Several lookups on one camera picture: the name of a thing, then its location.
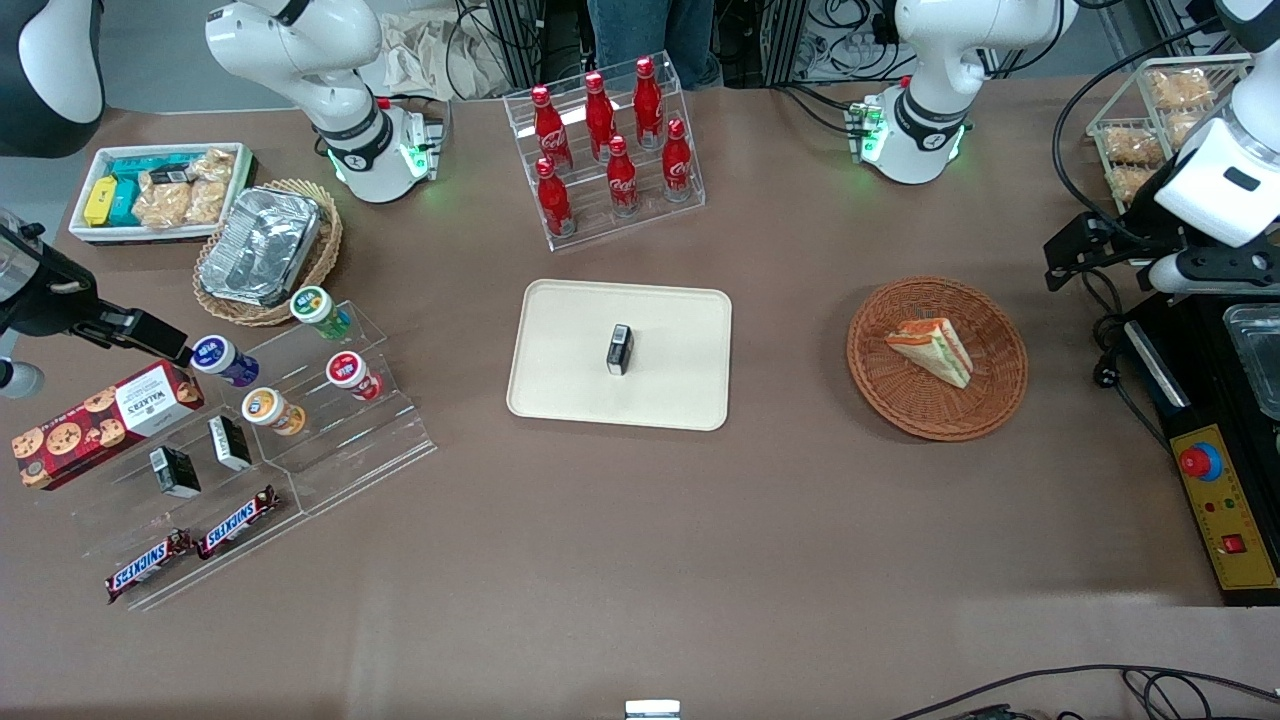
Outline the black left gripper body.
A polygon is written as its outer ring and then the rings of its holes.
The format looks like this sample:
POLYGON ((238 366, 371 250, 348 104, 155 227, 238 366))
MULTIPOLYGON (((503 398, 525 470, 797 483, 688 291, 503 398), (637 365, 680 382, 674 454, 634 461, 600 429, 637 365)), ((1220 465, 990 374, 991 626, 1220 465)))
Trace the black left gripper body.
POLYGON ((1103 269, 1133 260, 1155 261, 1180 252, 1185 234, 1176 222, 1094 222, 1094 268, 1103 269))

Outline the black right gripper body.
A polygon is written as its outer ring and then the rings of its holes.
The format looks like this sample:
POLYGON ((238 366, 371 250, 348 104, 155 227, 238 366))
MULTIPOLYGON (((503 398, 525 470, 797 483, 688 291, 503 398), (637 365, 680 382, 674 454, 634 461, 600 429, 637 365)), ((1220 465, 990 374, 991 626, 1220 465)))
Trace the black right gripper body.
POLYGON ((3 225, 3 331, 100 340, 96 279, 46 245, 40 224, 3 225))

